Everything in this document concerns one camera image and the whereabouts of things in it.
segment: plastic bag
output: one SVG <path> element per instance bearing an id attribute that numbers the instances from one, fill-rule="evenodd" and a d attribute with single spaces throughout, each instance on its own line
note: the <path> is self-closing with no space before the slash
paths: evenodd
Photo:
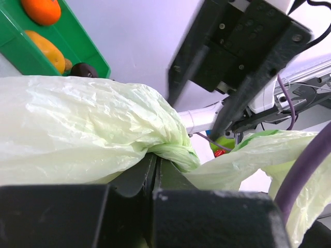
<path id="1" fill-rule="evenodd" d="M 106 79 L 0 79 L 0 184 L 109 182 L 147 152 L 200 165 L 177 112 L 152 88 Z"/>
<path id="2" fill-rule="evenodd" d="M 316 133 L 265 131 L 246 137 L 233 152 L 211 160 L 184 175 L 198 188 L 238 190 L 243 180 L 259 168 L 271 176 L 269 195 L 274 198 L 294 161 Z M 305 232 L 331 202 L 331 156 L 315 171 L 292 208 L 287 222 L 292 246 L 298 247 Z"/>

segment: avocado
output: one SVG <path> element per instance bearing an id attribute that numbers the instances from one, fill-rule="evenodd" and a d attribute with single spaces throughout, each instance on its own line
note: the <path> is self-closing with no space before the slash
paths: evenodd
<path id="1" fill-rule="evenodd" d="M 75 64 L 70 71 L 70 76 L 82 76 L 84 78 L 98 78 L 97 70 L 87 63 Z"/>

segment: red object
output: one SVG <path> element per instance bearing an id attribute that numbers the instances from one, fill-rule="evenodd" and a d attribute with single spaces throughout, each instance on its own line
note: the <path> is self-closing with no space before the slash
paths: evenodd
<path id="1" fill-rule="evenodd" d="M 219 157 L 219 156 L 221 156 L 221 155 L 223 155 L 225 153 L 226 153 L 225 150 L 220 149 L 220 150 L 217 150 L 217 151 L 214 152 L 214 156 L 217 158 L 217 157 Z"/>

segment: white wall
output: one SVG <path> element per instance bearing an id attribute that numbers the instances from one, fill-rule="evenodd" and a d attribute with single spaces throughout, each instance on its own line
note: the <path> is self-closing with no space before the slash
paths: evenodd
<path id="1" fill-rule="evenodd" d="M 166 69 L 200 0 L 67 0 L 112 69 L 111 78 L 144 83 L 167 95 Z M 329 25 L 327 8 L 302 6 L 292 15 L 320 35 Z M 330 51 L 331 36 L 297 60 Z M 223 99 L 195 84 L 177 110 L 197 109 Z"/>

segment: green tray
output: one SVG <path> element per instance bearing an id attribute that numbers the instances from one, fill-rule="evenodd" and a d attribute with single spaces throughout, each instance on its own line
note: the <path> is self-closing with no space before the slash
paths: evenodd
<path id="1" fill-rule="evenodd" d="M 109 78 L 110 67 L 64 0 L 62 15 L 52 26 L 40 26 L 25 13 L 20 0 L 0 0 L 0 53 L 23 75 L 60 75 L 25 34 L 33 30 L 51 41 L 75 65 L 93 66 L 99 77 Z"/>

